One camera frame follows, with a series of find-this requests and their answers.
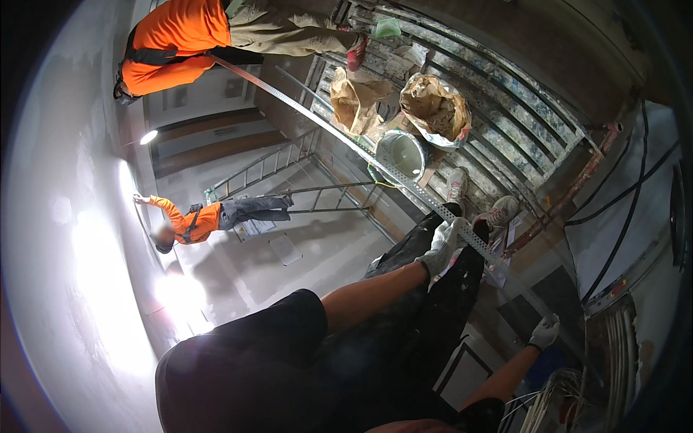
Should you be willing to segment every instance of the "orange shirt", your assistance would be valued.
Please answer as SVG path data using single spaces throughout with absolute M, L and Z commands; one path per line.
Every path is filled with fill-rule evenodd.
M 175 239 L 185 244 L 185 239 L 181 236 L 185 234 L 185 231 L 193 223 L 194 213 L 190 215 L 183 216 L 178 211 L 178 208 L 171 203 L 170 200 L 157 197 L 156 195 L 149 196 L 149 204 L 161 208 L 166 212 L 168 219 L 173 225 L 173 231 L 176 233 Z M 198 226 L 197 229 L 193 229 L 190 233 L 190 239 L 192 242 L 189 244 L 196 244 L 198 242 L 204 242 L 209 237 L 212 231 L 219 230 L 219 210 L 221 209 L 221 203 L 216 202 L 209 206 L 205 206 L 200 211 L 198 215 L 198 220 L 195 221 L 195 225 Z
M 192 56 L 216 46 L 230 46 L 229 22 L 220 0 L 169 0 L 137 24 L 132 48 L 177 49 Z M 214 65 L 207 56 L 154 66 L 123 64 L 123 80 L 131 94 L 146 95 L 195 81 Z

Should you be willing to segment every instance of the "perforated metal strip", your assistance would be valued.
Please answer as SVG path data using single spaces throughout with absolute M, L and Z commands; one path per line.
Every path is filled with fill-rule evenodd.
M 216 56 L 212 56 L 212 58 L 221 66 L 229 69 L 230 71 L 233 71 L 240 75 L 241 77 L 245 78 L 246 80 L 252 82 L 255 84 L 257 87 L 260 87 L 262 90 L 265 90 L 268 92 L 270 95 L 274 96 L 275 98 L 279 99 L 283 103 L 291 106 L 298 112 L 301 112 L 304 116 L 308 117 L 310 120 L 315 122 L 316 124 L 320 125 L 323 129 L 325 129 L 327 132 L 331 133 L 335 137 L 337 137 L 339 140 L 341 140 L 344 144 L 349 146 L 354 152 L 356 152 L 360 157 L 368 161 L 372 166 L 375 166 L 381 170 L 383 170 L 385 173 L 388 175 L 392 176 L 397 182 L 399 182 L 401 185 L 406 187 L 409 191 L 411 191 L 417 198 L 419 198 L 422 202 L 426 203 L 426 206 L 430 207 L 433 211 L 435 211 L 438 215 L 440 215 L 445 221 L 451 222 L 455 216 L 453 215 L 452 212 L 450 212 L 448 209 L 446 209 L 444 206 L 442 206 L 436 199 L 431 197 L 429 194 L 427 194 L 423 188 L 421 188 L 418 184 L 412 182 L 408 177 L 406 177 L 402 172 L 397 170 L 393 165 L 387 163 L 387 162 L 380 162 L 376 159 L 376 154 L 373 153 L 370 149 L 364 147 L 363 145 L 355 142 L 351 138 L 347 137 L 341 131 L 339 131 L 337 128 L 333 127 L 330 123 L 324 121 L 322 118 L 317 116 L 316 114 L 312 113 L 309 109 L 305 108 L 303 105 L 299 104 L 298 102 L 294 101 L 293 99 L 289 98 L 285 94 L 281 93 L 279 90 L 275 89 L 274 87 L 270 86 L 266 82 L 260 80 L 256 76 L 253 76 L 252 74 L 244 71 L 241 68 L 238 68 L 228 62 L 225 62 L 224 60 L 217 58 Z M 465 239 L 465 241 L 472 246 L 479 254 L 482 255 L 487 261 L 488 264 L 494 266 L 494 274 L 496 274 L 496 278 L 498 277 L 498 274 L 505 275 L 506 278 L 506 286 L 502 290 L 503 293 L 508 293 L 508 283 L 510 286 L 515 286 L 519 288 L 520 290 L 518 291 L 519 293 L 522 294 L 522 296 L 529 302 L 530 305 L 543 317 L 551 317 L 551 310 L 546 306 L 544 301 L 542 301 L 539 296 L 526 284 L 524 284 L 506 265 L 506 263 L 501 260 L 498 256 L 496 256 L 491 250 L 489 250 L 489 246 L 483 242 L 481 239 L 479 239 L 478 236 L 474 234 L 473 231 L 471 231 L 470 227 L 462 227 L 461 233 L 462 237 Z M 584 359 L 584 354 L 582 352 L 581 347 L 576 343 L 576 341 L 567 334 L 565 331 L 561 332 L 561 337 L 563 338 L 563 341 L 570 347 L 570 349 L 577 355 L 580 359 Z

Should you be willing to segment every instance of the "white work glove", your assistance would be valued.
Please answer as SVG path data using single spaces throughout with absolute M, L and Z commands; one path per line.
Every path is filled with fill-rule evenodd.
M 539 322 L 532 332 L 532 337 L 529 339 L 530 344 L 537 345 L 542 351 L 548 346 L 551 346 L 559 336 L 559 326 L 561 321 L 557 315 L 553 316 L 553 324 L 549 325 L 549 317 L 544 317 Z
M 431 249 L 426 254 L 416 258 L 415 261 L 426 266 L 430 278 L 443 272 L 450 263 L 457 248 L 457 234 L 463 224 L 466 224 L 464 218 L 455 218 L 452 224 L 443 221 L 443 224 L 435 229 Z
M 142 197 L 139 193 L 132 195 L 132 201 L 137 204 L 149 204 L 149 197 Z

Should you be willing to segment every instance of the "red metal pipe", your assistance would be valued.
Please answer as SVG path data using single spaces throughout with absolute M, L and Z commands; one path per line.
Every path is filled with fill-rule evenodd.
M 619 132 L 623 131 L 623 125 L 620 123 L 609 123 L 606 125 L 606 129 L 608 130 L 608 134 L 602 142 L 602 153 L 604 155 L 606 155 L 611 149 L 611 145 L 613 145 L 613 142 L 616 140 Z M 559 214 L 561 209 L 575 198 L 577 193 L 580 192 L 582 187 L 585 185 L 585 182 L 592 177 L 601 162 L 602 157 L 598 153 L 592 155 L 590 161 L 587 163 L 585 168 L 582 169 L 577 177 L 577 180 L 570 187 L 568 193 L 565 194 L 565 196 L 563 196 L 563 198 L 552 206 L 544 215 L 542 215 L 534 223 L 534 225 L 529 228 L 529 230 L 523 233 L 519 238 L 515 239 L 515 242 L 510 244 L 510 246 L 503 251 L 503 258 L 512 257 L 517 251 L 520 251 L 525 245 L 527 245 L 530 240 L 534 239 L 539 233 L 541 233 L 542 225 L 546 227 L 549 223 L 551 223 L 551 221 L 553 221 L 554 218 Z

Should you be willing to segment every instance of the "red sneaker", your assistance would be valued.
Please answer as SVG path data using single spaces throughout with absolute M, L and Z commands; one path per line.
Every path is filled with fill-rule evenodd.
M 363 37 L 363 42 L 346 54 L 346 67 L 349 68 L 351 72 L 357 71 L 363 64 L 363 60 L 366 58 L 366 45 L 368 45 L 368 37 L 365 33 L 361 33 L 361 36 Z

